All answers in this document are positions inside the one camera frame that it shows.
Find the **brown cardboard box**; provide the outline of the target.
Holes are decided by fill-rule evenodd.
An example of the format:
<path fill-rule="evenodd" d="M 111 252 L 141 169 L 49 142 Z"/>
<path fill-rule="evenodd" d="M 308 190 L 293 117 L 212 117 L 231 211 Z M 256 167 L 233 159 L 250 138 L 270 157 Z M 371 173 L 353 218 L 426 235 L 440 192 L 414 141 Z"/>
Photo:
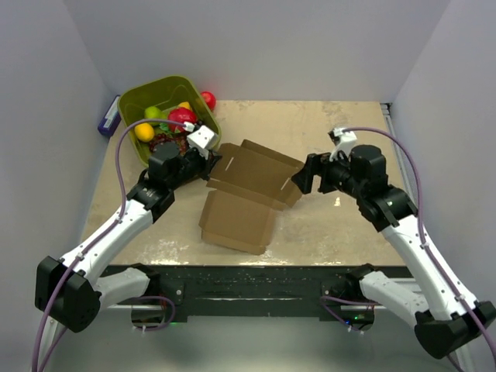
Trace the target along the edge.
<path fill-rule="evenodd" d="M 302 196 L 291 177 L 303 163 L 248 139 L 222 144 L 219 154 L 199 220 L 202 240 L 261 255 L 272 240 L 277 212 Z"/>

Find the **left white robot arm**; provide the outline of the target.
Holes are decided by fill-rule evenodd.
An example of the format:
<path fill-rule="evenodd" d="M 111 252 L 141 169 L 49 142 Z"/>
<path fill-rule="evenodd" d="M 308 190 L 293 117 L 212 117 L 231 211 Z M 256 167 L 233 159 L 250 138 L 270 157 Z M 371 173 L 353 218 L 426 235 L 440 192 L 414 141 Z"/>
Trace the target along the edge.
<path fill-rule="evenodd" d="M 198 139 L 188 136 L 187 141 L 185 154 L 174 143 L 158 146 L 113 217 L 60 259 L 46 257 L 40 262 L 35 306 L 44 317 L 80 332 L 103 309 L 131 298 L 152 304 L 160 297 L 158 276 L 142 264 L 111 276 L 103 273 L 119 252 L 170 208 L 178 187 L 195 177 L 209 179 L 220 158 L 212 141 L 205 134 Z"/>

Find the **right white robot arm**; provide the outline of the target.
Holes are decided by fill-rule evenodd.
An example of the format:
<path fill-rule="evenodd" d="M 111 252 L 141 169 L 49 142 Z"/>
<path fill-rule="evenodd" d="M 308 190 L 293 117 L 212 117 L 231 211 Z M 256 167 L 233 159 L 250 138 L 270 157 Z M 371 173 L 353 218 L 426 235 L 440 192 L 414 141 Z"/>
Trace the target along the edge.
<path fill-rule="evenodd" d="M 319 176 L 319 192 L 341 191 L 356 200 L 360 214 L 403 259 L 421 294 L 415 294 L 368 268 L 345 286 L 347 299 L 361 305 L 375 301 L 407 322 L 422 348 L 436 359 L 449 356 L 476 339 L 495 320 L 495 306 L 480 301 L 448 268 L 432 239 L 419 232 L 419 211 L 408 194 L 388 182 L 387 161 L 372 145 L 308 155 L 292 176 L 300 191 L 312 190 Z"/>

